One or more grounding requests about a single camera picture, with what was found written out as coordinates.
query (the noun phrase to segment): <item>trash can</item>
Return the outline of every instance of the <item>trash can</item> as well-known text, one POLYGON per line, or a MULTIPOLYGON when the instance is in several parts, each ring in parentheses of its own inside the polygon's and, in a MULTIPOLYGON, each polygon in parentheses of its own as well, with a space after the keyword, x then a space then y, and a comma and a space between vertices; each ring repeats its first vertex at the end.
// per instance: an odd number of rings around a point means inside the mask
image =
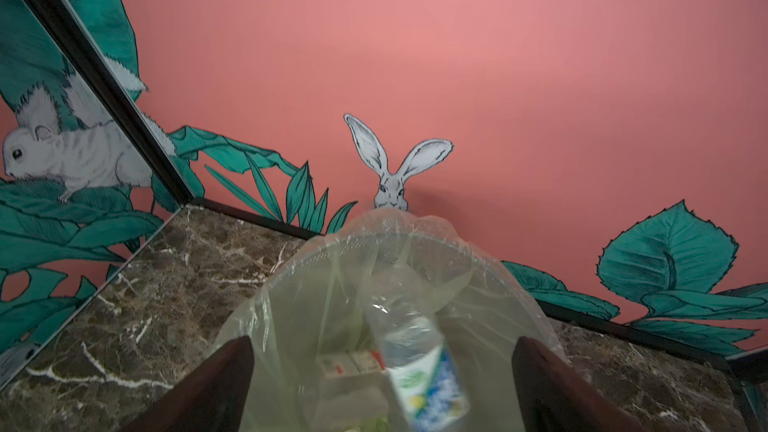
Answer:
MULTIPOLYGON (((518 338, 537 339, 565 360, 544 313, 497 259, 447 221, 395 209, 309 240, 226 320, 210 352, 241 336, 254 350, 240 430, 308 430, 301 397, 318 358, 376 347, 361 280, 381 264, 407 264, 422 280, 471 402, 466 430, 524 430, 510 363, 518 338)), ((390 415, 390 424, 402 424, 397 407, 390 415)))

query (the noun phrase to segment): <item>rabbit head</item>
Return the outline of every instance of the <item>rabbit head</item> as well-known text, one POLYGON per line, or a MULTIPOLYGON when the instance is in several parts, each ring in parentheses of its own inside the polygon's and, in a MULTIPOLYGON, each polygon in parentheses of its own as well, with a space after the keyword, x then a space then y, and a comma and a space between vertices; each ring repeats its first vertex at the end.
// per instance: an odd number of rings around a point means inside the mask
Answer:
POLYGON ((406 200, 406 180, 433 168, 448 156, 453 150, 449 140, 429 139, 419 143, 402 161, 402 165, 394 174, 389 173, 387 157, 376 134, 351 114, 344 116, 346 124, 352 131, 352 140, 362 161, 379 175, 379 190, 373 198, 373 205, 379 207, 394 207, 408 210, 406 200))
POLYGON ((34 87, 22 99, 16 120, 19 128, 11 130, 2 144, 5 175, 46 176, 56 159, 53 138, 60 129, 56 104, 44 87, 34 87))

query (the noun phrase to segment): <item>marble floor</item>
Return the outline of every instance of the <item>marble floor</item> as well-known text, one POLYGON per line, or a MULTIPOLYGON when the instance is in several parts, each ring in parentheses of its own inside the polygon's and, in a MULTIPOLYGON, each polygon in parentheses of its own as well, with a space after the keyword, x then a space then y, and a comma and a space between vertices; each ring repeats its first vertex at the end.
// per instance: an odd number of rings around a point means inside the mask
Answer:
MULTIPOLYGON (((0 394, 0 430, 118 430, 203 360, 303 240, 185 208, 0 394)), ((552 321, 574 368, 649 432, 746 430, 725 376, 552 321)))

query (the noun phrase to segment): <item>clear plastic bottle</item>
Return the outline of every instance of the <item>clear plastic bottle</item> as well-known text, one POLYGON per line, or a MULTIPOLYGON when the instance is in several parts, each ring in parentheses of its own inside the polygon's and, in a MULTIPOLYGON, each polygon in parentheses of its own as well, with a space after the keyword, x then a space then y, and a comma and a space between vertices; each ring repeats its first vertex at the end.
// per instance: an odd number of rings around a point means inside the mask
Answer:
POLYGON ((366 309, 400 407, 418 432, 463 428, 469 402, 421 279, 410 267, 377 268, 366 309))

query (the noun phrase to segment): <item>white squirrel illustration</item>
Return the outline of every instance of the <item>white squirrel illustration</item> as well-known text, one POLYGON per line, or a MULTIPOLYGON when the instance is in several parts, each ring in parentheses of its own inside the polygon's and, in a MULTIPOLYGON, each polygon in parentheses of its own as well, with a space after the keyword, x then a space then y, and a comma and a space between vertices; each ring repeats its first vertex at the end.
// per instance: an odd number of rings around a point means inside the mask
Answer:
POLYGON ((453 150, 453 143, 449 140, 425 140, 414 147, 408 153, 408 157, 402 161, 397 172, 391 174, 387 167, 384 147, 373 130, 370 130, 366 124, 350 114, 344 115, 344 120, 352 131, 352 140, 355 141, 355 147, 357 147, 360 158, 368 167, 379 174, 381 179, 379 191, 373 199, 373 205, 376 208, 394 207, 407 211, 406 180, 433 168, 445 160, 453 150))
MULTIPOLYGON (((147 89, 120 62, 105 60, 123 88, 147 89)), ((16 179, 59 181, 64 184, 64 193, 59 197, 62 202, 87 187, 151 186, 152 169, 80 74, 70 74, 66 79, 64 99, 87 129, 62 131, 51 93, 44 86, 34 86, 16 110, 18 128, 3 143, 5 174, 16 179)), ((143 112, 141 118, 160 147, 169 156, 175 156, 174 144, 160 126, 143 112)))

